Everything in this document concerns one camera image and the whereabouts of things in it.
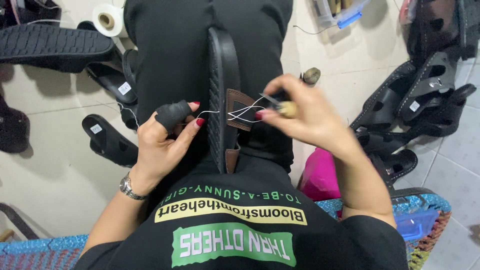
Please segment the woman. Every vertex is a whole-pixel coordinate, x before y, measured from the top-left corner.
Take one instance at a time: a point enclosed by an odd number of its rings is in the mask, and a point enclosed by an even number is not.
[[[321,90],[281,75],[291,8],[288,0],[127,1],[140,56],[138,162],[75,269],[407,269],[388,191],[353,132]],[[205,119],[190,121],[175,141],[155,120],[157,107],[181,99],[198,100],[189,103],[197,113],[207,108],[212,13],[234,40],[242,91],[257,97],[282,88],[299,108],[297,119],[258,112],[263,121],[240,134],[233,174],[217,173]],[[291,138],[334,155],[342,222],[291,185]]]

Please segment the pink object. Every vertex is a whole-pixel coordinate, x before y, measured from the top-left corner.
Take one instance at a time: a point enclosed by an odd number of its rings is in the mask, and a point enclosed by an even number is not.
[[[300,191],[313,201],[340,198],[332,154],[317,148],[308,157]]]

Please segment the finger protector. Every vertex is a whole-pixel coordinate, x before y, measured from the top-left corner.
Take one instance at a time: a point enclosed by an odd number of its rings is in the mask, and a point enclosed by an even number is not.
[[[162,105],[155,111],[157,112],[155,120],[165,127],[168,134],[172,134],[173,128],[192,114],[192,109],[184,100],[178,103]]]

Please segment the black pants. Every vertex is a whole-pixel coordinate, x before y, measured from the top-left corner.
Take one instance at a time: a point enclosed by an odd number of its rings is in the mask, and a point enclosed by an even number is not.
[[[283,74],[280,55],[292,5],[292,0],[127,0],[125,25],[139,53],[140,123],[161,105],[182,99],[200,101],[197,114],[208,110],[207,30],[214,20],[235,43],[241,91],[257,100],[267,83]],[[239,132],[239,144],[242,154],[271,160],[290,172],[292,140],[279,130],[256,123],[250,132]],[[173,172],[175,178],[207,153],[203,128]]]

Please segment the roll of tape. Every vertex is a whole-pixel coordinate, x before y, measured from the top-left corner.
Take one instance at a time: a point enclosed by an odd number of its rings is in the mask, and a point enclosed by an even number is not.
[[[128,37],[123,22],[123,8],[101,4],[93,9],[92,21],[95,28],[108,37]]]

